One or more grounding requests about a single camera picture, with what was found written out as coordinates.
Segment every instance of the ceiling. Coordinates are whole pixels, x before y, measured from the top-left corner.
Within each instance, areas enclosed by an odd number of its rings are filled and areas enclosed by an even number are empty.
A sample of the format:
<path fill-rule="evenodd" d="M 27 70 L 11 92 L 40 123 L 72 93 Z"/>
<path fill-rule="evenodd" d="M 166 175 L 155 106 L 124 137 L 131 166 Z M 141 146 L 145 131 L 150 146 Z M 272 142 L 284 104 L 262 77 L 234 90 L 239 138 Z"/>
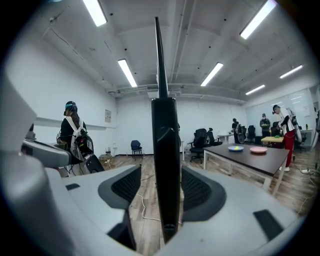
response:
<path fill-rule="evenodd" d="M 155 17 L 159 17 L 169 89 L 178 96 L 231 99 L 262 84 L 283 82 L 291 67 L 313 66 L 301 35 L 280 6 L 245 40 L 240 32 L 265 0 L 100 0 L 107 23 L 94 24 L 83 1 L 43 6 L 35 29 L 95 83 L 116 98 L 146 94 L 156 85 Z M 126 59 L 138 85 L 132 88 L 118 60 Z M 200 87 L 217 62 L 223 68 Z"/>

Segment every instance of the floor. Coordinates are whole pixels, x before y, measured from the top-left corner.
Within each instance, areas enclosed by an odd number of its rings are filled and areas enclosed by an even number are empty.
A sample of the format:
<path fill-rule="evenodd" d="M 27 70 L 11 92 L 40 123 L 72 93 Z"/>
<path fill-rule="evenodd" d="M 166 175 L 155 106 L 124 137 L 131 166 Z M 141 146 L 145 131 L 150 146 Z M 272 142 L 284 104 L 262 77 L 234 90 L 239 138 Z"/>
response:
<path fill-rule="evenodd" d="M 299 215 L 305 215 L 308 213 L 316 195 L 317 189 L 315 185 L 317 187 L 320 185 L 320 175 L 312 175 L 311 179 L 309 179 L 310 176 L 302 174 L 299 168 L 309 167 L 310 169 L 314 170 L 319 155 L 320 145 L 318 145 L 313 152 L 296 152 L 295 161 L 291 162 L 290 171 L 284 173 L 282 182 L 276 194 L 276 198 L 283 205 L 292 209 L 296 213 L 299 213 Z M 198 159 L 190 162 L 190 157 L 190 155 L 186 154 L 185 161 L 182 161 L 181 155 L 181 165 L 203 169 L 203 164 L 201 164 Z M 126 166 L 130 164 L 141 164 L 141 186 L 137 194 L 143 197 L 143 203 L 146 208 L 145 216 L 147 218 L 159 219 L 160 214 L 157 199 L 157 189 L 155 185 L 156 178 L 153 176 L 155 174 L 154 157 L 146 156 L 143 159 L 137 157 L 135 161 L 131 156 L 117 156 L 114 159 L 114 164 L 115 167 Z M 228 169 L 229 165 L 226 162 L 223 162 L 217 158 L 213 158 L 213 156 L 209 156 L 207 170 L 227 175 Z M 279 172 L 271 182 L 269 189 L 270 193 L 276 185 L 278 175 Z M 254 183 L 258 187 L 262 188 L 262 178 L 246 171 L 241 171 L 240 168 L 236 166 L 233 168 L 232 176 L 237 179 Z M 183 194 L 181 193 L 180 209 L 182 209 L 182 202 Z M 144 207 L 142 204 L 142 199 L 140 196 L 136 195 L 129 208 L 131 225 L 137 245 L 137 252 L 142 255 L 149 256 L 156 253 L 165 244 L 161 230 L 161 223 L 156 220 L 143 219 L 143 209 Z"/>

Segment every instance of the fluorescent light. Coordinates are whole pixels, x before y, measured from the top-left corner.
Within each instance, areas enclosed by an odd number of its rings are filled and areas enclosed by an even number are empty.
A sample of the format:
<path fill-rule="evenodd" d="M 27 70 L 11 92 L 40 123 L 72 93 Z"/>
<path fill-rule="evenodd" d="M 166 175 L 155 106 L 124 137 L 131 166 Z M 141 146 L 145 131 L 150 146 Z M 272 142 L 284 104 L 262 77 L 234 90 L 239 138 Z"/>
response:
<path fill-rule="evenodd" d="M 293 100 L 295 100 L 295 99 L 299 99 L 299 98 L 301 98 L 302 96 L 299 96 L 299 97 L 295 97 L 295 98 L 292 98 L 291 100 L 293 101 Z"/>
<path fill-rule="evenodd" d="M 212 71 L 210 72 L 210 74 L 206 77 L 206 79 L 202 82 L 201 86 L 206 86 L 207 83 L 210 82 L 210 80 L 216 75 L 216 73 L 218 73 L 218 71 L 223 67 L 223 64 L 221 63 L 217 63 L 214 68 L 212 69 Z"/>
<path fill-rule="evenodd" d="M 278 102 L 278 103 L 274 103 L 274 104 L 272 104 L 271 106 L 278 105 L 278 104 L 280 104 L 280 103 L 282 103 L 282 101 L 280 101 L 280 102 Z"/>
<path fill-rule="evenodd" d="M 291 75 L 292 73 L 294 73 L 294 72 L 296 72 L 296 71 L 298 71 L 298 70 L 302 69 L 302 67 L 303 67 L 302 65 L 297 66 L 297 67 L 295 67 L 294 69 L 291 69 L 289 72 L 287 72 L 287 73 L 285 73 L 285 74 L 281 75 L 281 76 L 280 76 L 280 78 L 281 78 L 281 79 L 282 79 L 282 78 L 285 78 L 285 77 L 287 77 L 287 76 Z"/>
<path fill-rule="evenodd" d="M 240 33 L 244 39 L 247 39 L 253 31 L 259 26 L 259 24 L 267 17 L 267 15 L 276 7 L 276 2 L 274 0 L 268 0 L 260 11 L 254 16 L 251 22 L 244 28 Z"/>
<path fill-rule="evenodd" d="M 136 81 L 130 72 L 127 61 L 125 59 L 120 59 L 120 60 L 118 60 L 118 63 L 120 65 L 123 73 L 125 74 L 126 78 L 128 79 L 130 85 L 132 87 L 137 87 Z"/>
<path fill-rule="evenodd" d="M 98 0 L 83 0 L 83 2 L 97 27 L 107 22 Z"/>
<path fill-rule="evenodd" d="M 262 88 L 264 88 L 264 87 L 265 87 L 264 84 L 263 84 L 263 85 L 260 85 L 259 87 L 255 88 L 255 89 L 253 89 L 253 90 L 251 90 L 251 91 L 248 91 L 245 95 L 252 94 L 252 93 L 254 93 L 255 91 L 258 91 L 258 90 L 260 90 L 260 89 L 262 89 Z"/>

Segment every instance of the blue plate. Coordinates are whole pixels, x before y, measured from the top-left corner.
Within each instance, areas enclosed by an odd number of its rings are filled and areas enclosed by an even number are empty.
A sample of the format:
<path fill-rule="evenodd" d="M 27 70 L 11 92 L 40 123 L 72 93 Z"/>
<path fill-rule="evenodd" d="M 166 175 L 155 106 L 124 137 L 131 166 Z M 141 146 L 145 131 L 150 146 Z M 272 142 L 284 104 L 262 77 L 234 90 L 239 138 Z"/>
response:
<path fill-rule="evenodd" d="M 238 152 L 238 151 L 244 150 L 244 147 L 243 147 L 243 146 L 228 146 L 228 149 L 229 149 L 230 151 L 236 151 L 236 152 Z"/>

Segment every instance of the red plate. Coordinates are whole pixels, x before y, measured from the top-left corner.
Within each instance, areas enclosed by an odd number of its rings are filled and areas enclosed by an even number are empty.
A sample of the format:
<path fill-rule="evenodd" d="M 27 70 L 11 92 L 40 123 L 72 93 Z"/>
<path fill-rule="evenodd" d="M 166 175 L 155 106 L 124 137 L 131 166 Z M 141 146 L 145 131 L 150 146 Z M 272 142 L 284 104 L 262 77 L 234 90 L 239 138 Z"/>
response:
<path fill-rule="evenodd" d="M 256 154 L 263 154 L 267 151 L 268 149 L 266 147 L 262 147 L 262 146 L 253 146 L 250 147 L 250 151 L 252 153 L 256 153 Z"/>

